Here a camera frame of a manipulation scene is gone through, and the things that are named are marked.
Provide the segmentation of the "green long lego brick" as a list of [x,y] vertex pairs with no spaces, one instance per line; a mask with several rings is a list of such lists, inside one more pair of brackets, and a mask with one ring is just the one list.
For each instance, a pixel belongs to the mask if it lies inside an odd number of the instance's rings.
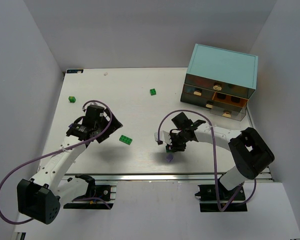
[[166,150],[167,153],[174,153],[175,152],[174,148],[171,147],[170,145],[166,145],[165,150]]

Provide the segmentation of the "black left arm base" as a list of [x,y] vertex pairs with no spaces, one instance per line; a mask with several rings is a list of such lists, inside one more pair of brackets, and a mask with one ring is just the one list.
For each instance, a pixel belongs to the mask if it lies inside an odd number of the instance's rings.
[[116,199],[117,186],[96,184],[92,191],[63,206],[68,210],[111,210]]

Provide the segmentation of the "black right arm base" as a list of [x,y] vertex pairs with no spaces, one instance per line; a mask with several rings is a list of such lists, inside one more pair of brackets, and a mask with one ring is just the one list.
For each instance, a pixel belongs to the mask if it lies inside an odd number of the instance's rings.
[[[224,208],[231,197],[236,193],[236,187],[233,190],[226,190],[219,187],[220,207]],[[199,200],[199,207],[201,213],[217,213],[220,212],[217,204],[216,188],[214,184],[198,185],[198,192],[194,194],[195,198]],[[224,212],[247,212],[247,204],[245,203],[246,195],[243,187],[240,188],[232,202],[224,210]]]

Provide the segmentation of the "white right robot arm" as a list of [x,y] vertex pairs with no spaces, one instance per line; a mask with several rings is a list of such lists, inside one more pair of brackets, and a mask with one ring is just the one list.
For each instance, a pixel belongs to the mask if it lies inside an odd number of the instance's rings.
[[193,122],[181,112],[172,119],[176,131],[168,133],[166,150],[183,152],[188,142],[210,143],[214,148],[228,150],[234,160],[234,167],[217,179],[219,191],[226,193],[236,189],[247,180],[254,180],[274,160],[275,156],[252,127],[231,130],[212,126],[207,120]]

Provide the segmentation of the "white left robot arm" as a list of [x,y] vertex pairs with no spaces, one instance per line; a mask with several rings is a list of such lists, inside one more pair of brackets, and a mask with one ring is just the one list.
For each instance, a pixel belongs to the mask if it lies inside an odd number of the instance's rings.
[[95,179],[86,174],[70,177],[65,184],[62,178],[76,159],[93,141],[102,143],[123,127],[114,114],[98,105],[89,105],[85,115],[69,127],[60,146],[47,164],[29,180],[17,185],[18,211],[46,225],[52,223],[61,207],[72,201],[89,201],[98,198]]

